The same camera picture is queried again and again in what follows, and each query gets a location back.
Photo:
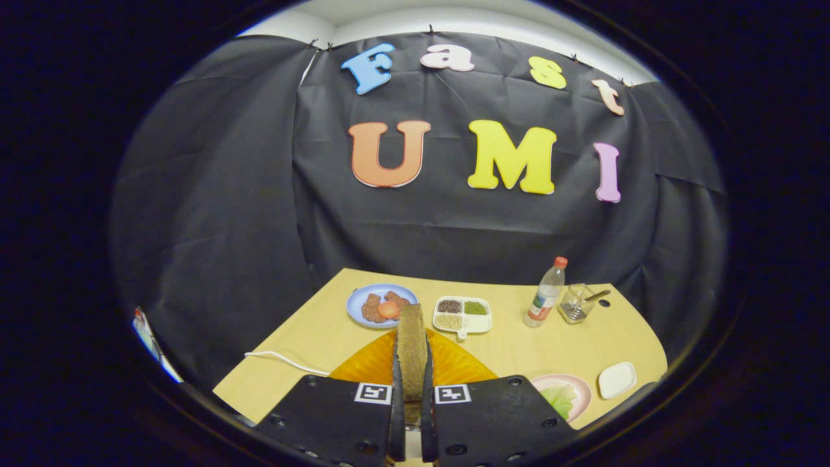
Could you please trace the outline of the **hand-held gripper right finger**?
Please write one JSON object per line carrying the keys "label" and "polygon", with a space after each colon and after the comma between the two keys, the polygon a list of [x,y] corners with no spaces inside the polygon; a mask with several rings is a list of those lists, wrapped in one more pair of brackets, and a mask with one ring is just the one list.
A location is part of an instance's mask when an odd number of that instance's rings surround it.
{"label": "hand-held gripper right finger", "polygon": [[427,332],[432,383],[423,455],[436,466],[540,466],[569,452],[577,431],[522,375],[495,377],[451,340]]}

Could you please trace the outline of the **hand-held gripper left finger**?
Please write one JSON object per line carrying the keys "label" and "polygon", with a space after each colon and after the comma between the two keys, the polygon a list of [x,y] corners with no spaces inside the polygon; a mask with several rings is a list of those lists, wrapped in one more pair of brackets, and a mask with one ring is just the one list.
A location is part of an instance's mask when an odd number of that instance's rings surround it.
{"label": "hand-held gripper left finger", "polygon": [[305,466],[392,466],[405,458],[397,333],[377,338],[333,377],[302,376],[257,425]]}

